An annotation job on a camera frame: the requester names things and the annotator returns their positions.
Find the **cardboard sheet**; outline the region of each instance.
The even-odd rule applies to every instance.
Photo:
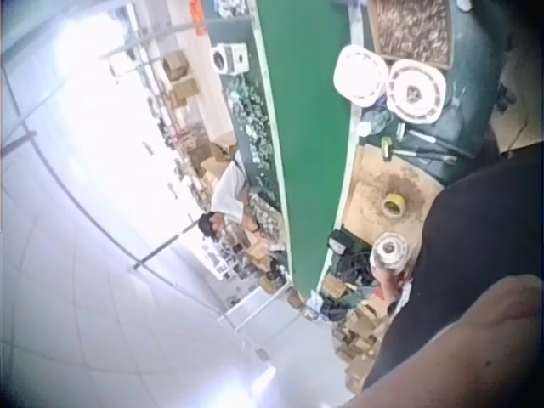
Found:
[[[359,148],[354,163],[352,191],[343,214],[344,228],[361,240],[372,244],[385,232],[404,236],[415,260],[421,244],[422,227],[434,199],[444,188],[423,170],[393,157],[385,162],[379,148]],[[382,201],[388,193],[403,196],[405,214],[399,219],[387,218]]]

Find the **white plate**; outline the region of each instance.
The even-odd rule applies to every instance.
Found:
[[[388,67],[385,61],[359,45],[348,45],[338,56],[334,87],[352,103],[367,108],[385,93]]]
[[[444,108],[444,75],[421,62],[409,59],[395,62],[386,88],[388,109],[405,122],[434,123]]]

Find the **yellow tape roll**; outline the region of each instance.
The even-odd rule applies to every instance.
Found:
[[[402,195],[389,193],[382,201],[382,211],[387,218],[401,218],[406,211],[405,199]]]

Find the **black cap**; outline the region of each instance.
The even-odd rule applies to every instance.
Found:
[[[202,214],[201,217],[198,219],[198,228],[206,238],[212,238],[214,241],[216,241],[218,237],[212,228],[212,221],[210,219],[214,215],[215,212],[213,211]]]

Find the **worker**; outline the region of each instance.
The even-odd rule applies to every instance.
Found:
[[[542,208],[541,144],[439,194],[411,284],[372,271],[393,320],[346,407],[544,406]]]
[[[246,169],[238,150],[217,182],[210,211],[201,215],[198,228],[205,237],[215,241],[228,222],[241,224],[249,232],[255,233],[259,230],[259,226],[249,203]]]

